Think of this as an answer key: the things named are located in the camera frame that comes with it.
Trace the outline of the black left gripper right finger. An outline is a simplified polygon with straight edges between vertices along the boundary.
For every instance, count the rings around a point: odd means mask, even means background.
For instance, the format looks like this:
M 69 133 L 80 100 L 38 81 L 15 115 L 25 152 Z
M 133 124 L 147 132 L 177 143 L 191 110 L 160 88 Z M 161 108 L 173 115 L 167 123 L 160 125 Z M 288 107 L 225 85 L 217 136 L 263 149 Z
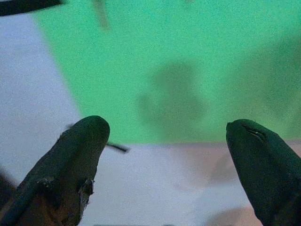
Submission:
M 274 131 L 248 119 L 227 123 L 240 183 L 264 226 L 301 224 L 301 158 Z

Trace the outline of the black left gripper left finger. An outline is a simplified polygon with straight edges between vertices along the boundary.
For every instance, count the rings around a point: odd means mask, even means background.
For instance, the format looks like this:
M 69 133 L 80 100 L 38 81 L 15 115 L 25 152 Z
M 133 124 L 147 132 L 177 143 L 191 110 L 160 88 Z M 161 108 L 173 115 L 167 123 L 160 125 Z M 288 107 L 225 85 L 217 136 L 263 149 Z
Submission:
M 3 206 L 1 225 L 78 225 L 93 193 L 97 165 L 109 135 L 108 122 L 97 115 L 64 131 Z

